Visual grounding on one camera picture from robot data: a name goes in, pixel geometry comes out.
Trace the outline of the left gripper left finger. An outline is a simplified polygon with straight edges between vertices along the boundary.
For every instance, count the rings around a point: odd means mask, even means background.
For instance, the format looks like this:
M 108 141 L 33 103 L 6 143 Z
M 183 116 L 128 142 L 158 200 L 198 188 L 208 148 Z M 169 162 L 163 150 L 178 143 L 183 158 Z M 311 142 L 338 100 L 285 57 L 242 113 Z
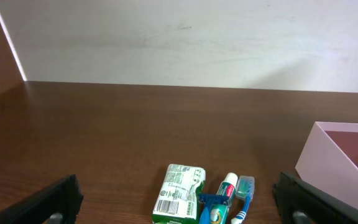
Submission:
M 74 223 L 82 201 L 76 175 L 68 175 L 0 211 L 0 223 L 43 223 L 56 213 L 60 223 Z

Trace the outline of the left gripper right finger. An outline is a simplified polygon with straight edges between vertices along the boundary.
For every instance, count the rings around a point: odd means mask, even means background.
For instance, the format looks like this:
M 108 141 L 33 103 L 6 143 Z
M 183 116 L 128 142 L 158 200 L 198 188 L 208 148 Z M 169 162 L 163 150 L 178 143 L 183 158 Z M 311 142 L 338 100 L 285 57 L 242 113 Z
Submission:
M 292 174 L 282 172 L 272 192 L 282 223 L 358 224 L 358 209 Z

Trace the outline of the blue disposable razor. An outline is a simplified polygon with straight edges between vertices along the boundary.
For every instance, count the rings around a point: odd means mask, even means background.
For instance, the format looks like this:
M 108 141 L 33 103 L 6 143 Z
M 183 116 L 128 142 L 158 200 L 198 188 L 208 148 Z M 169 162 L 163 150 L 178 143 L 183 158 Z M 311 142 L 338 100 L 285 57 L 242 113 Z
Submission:
M 229 203 L 229 197 L 223 195 L 213 194 L 199 194 L 199 202 L 204 204 L 203 211 L 201 212 L 199 224 L 210 223 L 210 213 L 213 205 L 227 205 Z

